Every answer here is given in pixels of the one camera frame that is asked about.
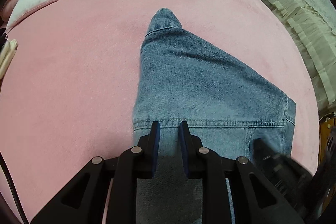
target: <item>triangular cutout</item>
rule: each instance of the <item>triangular cutout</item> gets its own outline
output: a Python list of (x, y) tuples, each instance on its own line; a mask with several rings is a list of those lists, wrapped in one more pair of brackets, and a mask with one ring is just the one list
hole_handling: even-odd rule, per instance
[(90, 174), (85, 173), (83, 177), (65, 194), (61, 202), (64, 205), (78, 209), (81, 205), (89, 179)]
[(276, 204), (277, 200), (275, 197), (261, 184), (254, 174), (250, 174), (250, 180), (259, 208), (263, 209)]

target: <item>denim jacket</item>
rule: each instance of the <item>denim jacket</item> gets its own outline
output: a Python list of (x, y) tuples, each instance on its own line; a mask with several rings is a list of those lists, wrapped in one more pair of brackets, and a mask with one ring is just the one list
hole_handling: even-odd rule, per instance
[(202, 222), (202, 182), (183, 172), (182, 121), (223, 157), (252, 159), (256, 138), (290, 155), (295, 102), (246, 64), (182, 29), (171, 10), (152, 18), (140, 67), (134, 142), (153, 121), (159, 121), (161, 137), (155, 177), (138, 180), (137, 224)]

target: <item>blue denim fabric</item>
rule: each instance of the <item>blue denim fabric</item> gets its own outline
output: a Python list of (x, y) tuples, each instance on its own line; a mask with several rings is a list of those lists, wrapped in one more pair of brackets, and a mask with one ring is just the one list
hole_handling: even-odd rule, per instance
[(202, 182), (183, 172), (182, 121), (223, 157), (251, 159), (256, 138), (290, 155), (295, 102), (241, 61), (182, 29), (172, 11), (154, 15), (140, 52), (134, 142), (153, 121), (160, 122), (161, 137), (154, 179), (138, 180), (137, 224), (201, 223)]

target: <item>pink bedspread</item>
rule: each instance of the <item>pink bedspread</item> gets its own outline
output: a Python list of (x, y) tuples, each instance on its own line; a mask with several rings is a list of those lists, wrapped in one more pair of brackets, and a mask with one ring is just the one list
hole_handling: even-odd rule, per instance
[[(132, 145), (140, 46), (161, 7), (296, 102), (292, 156), (315, 172), (314, 90), (291, 37), (260, 0), (60, 0), (9, 33), (19, 47), (0, 95), (0, 151), (29, 220), (92, 157)], [(0, 191), (16, 211), (3, 175)]]

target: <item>bed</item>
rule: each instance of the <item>bed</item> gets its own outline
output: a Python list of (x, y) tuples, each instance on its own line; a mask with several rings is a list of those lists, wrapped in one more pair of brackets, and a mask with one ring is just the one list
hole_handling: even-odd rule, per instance
[[(19, 46), (1, 88), (0, 151), (29, 220), (92, 157), (132, 146), (140, 46), (162, 7), (296, 102), (292, 157), (316, 171), (310, 76), (291, 36), (260, 0), (58, 0), (8, 33)], [(17, 214), (2, 174), (0, 191)]]
[(336, 100), (336, 11), (330, 0), (262, 0), (298, 47), (309, 72), (318, 109)]

